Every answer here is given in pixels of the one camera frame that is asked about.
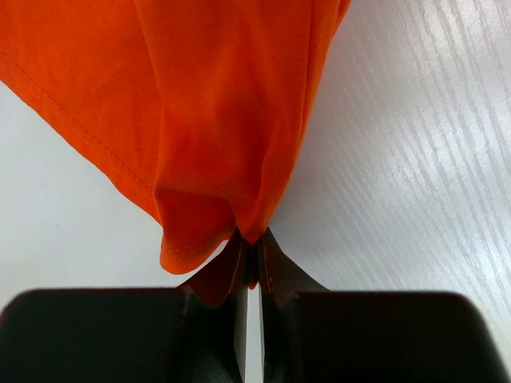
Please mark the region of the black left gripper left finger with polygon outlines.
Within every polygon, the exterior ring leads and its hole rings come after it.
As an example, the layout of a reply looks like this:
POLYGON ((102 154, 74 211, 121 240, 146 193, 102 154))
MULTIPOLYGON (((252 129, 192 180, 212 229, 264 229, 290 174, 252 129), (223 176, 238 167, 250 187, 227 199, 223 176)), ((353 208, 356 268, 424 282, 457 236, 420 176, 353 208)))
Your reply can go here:
POLYGON ((241 382, 247 249, 176 287, 28 290, 1 314, 4 382, 241 382))

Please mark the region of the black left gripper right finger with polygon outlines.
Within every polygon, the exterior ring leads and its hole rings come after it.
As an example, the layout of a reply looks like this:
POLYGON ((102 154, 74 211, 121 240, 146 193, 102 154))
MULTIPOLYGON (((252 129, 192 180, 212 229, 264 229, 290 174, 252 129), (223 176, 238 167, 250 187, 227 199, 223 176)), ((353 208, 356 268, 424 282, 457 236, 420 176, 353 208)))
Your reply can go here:
POLYGON ((476 306, 446 291, 328 290, 257 244, 266 382, 502 382, 476 306))

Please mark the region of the orange t shirt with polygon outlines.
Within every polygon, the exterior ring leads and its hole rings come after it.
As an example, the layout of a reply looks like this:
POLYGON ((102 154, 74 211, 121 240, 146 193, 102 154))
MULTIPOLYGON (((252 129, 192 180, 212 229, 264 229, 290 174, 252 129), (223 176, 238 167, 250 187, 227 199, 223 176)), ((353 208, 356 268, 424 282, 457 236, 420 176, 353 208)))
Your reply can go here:
POLYGON ((195 270, 264 233, 347 1, 4 1, 1 79, 195 270))

